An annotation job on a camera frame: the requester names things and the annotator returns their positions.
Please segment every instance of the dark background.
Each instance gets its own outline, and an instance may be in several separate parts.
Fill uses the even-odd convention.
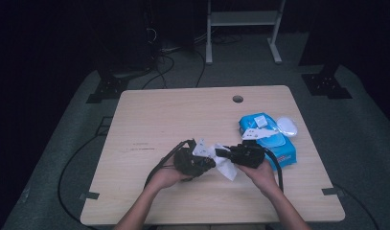
[[[205,15],[200,0],[0,0],[0,228],[84,78],[99,66],[150,68],[156,46],[146,27],[190,46]],[[390,120],[390,1],[287,1],[280,33],[296,32],[310,32],[301,65],[345,65]]]

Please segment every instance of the blue wipes package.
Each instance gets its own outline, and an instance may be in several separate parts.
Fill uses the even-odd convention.
[[[276,122],[271,117],[265,113],[256,113],[243,116],[239,123],[241,135],[249,128],[266,128],[277,131],[274,135],[257,139],[257,143],[275,154],[281,168],[296,163],[296,148],[292,145],[289,138],[279,131]],[[276,170],[273,161],[269,157],[266,157],[266,159],[269,160],[272,169]]]

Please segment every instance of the white stand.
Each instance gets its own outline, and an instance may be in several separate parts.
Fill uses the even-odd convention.
[[[275,63],[282,63],[282,59],[276,48],[276,37],[281,24],[286,0],[281,0],[281,6],[277,11],[218,11],[212,12],[211,0],[207,9],[207,43],[206,43],[206,63],[213,63],[212,54],[212,27],[213,26],[274,26],[272,37],[268,39],[269,48]]]

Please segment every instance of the gray carpet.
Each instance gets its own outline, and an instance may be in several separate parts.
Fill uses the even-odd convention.
[[[269,34],[244,35],[242,41],[215,45],[214,63],[207,65],[198,87],[287,85],[297,102],[332,182],[346,189],[340,197],[346,217],[334,223],[310,223],[313,229],[376,229],[358,199],[373,215],[379,229],[390,229],[390,123],[365,92],[359,78],[343,66],[336,72],[340,84],[352,99],[329,100],[312,96],[301,75],[317,73],[321,66],[299,67],[298,62],[307,34],[279,34],[277,45],[283,63],[273,62],[266,38]],[[204,56],[204,44],[196,49]],[[202,72],[202,58],[196,52],[169,54],[174,67],[146,88],[195,87]],[[159,70],[167,70],[172,62],[159,58]],[[153,71],[131,80],[128,89],[140,90],[156,76]],[[103,117],[113,116],[117,100],[86,103],[100,78],[97,72],[86,76],[44,151],[25,193],[11,212],[4,229],[87,229],[69,217],[57,198],[61,181],[61,197],[68,212],[77,219],[84,201],[80,194],[88,192],[105,141],[94,138]],[[104,120],[101,130],[111,122]],[[67,165],[68,160],[77,153]],[[282,229],[278,223],[271,225]],[[110,229],[111,226],[99,226]]]

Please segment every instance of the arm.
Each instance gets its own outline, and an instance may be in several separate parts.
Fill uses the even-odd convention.
[[[238,167],[251,178],[261,193],[271,201],[280,222],[287,230],[310,229],[284,193],[279,189],[272,168],[266,159],[258,169],[251,169],[245,166]]]
[[[163,168],[153,175],[147,187],[138,196],[132,207],[126,212],[123,218],[117,223],[114,229],[141,230],[144,221],[149,213],[150,206],[158,193],[165,188],[169,188],[176,182],[189,178],[188,175],[182,174],[176,169]]]

